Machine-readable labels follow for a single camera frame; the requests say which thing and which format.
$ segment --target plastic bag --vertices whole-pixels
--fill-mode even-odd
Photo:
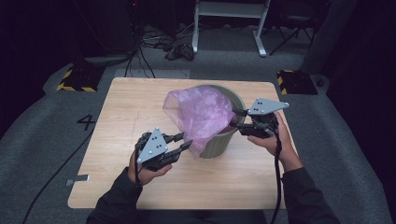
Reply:
[[[190,151],[195,159],[235,117],[231,100],[210,86],[170,91],[164,100],[163,111],[184,133],[185,141],[193,140]]]

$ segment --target person's left hand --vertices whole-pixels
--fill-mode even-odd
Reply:
[[[137,169],[140,170],[142,168],[141,164],[137,164]],[[139,179],[142,182],[142,185],[147,185],[154,177],[166,175],[168,171],[172,169],[172,164],[168,164],[164,166],[162,169],[153,172],[146,168],[141,169],[139,173]],[[128,169],[128,177],[129,179],[135,183],[134,176],[134,152],[131,155],[131,159],[129,159],[129,169]]]

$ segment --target person's right hand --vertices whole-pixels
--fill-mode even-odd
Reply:
[[[284,171],[290,171],[303,167],[303,163],[300,161],[297,153],[291,145],[290,133],[286,127],[280,114],[276,111],[274,112],[277,118],[279,138],[282,143],[282,151],[279,155],[279,160],[283,165]],[[248,136],[247,140],[256,144],[260,147],[265,147],[269,153],[273,156],[276,154],[276,137],[273,135],[269,138],[259,138],[255,136]]]

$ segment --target white triangular bracket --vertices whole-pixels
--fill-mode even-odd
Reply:
[[[137,162],[142,163],[148,161],[149,159],[154,158],[167,150],[168,146],[163,139],[163,134],[157,127],[154,129],[154,131],[152,131],[151,136],[149,137],[145,147],[137,159]]]
[[[266,115],[287,107],[289,107],[289,103],[257,98],[247,113],[249,115]]]

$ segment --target wooden table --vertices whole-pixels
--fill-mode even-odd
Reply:
[[[199,84],[228,87],[241,96],[246,107],[257,97],[278,100],[274,85],[266,82],[115,78],[78,172],[90,175],[90,180],[74,184],[68,205],[94,208],[128,166],[134,144],[142,133],[152,132],[155,127],[160,127],[163,133],[179,133],[163,112],[164,99],[169,91]],[[179,143],[168,146],[172,150]],[[181,153],[167,175],[144,187],[137,203],[141,209],[273,209],[275,206],[274,157],[239,132],[233,135],[226,151],[214,159],[195,160],[188,150]]]

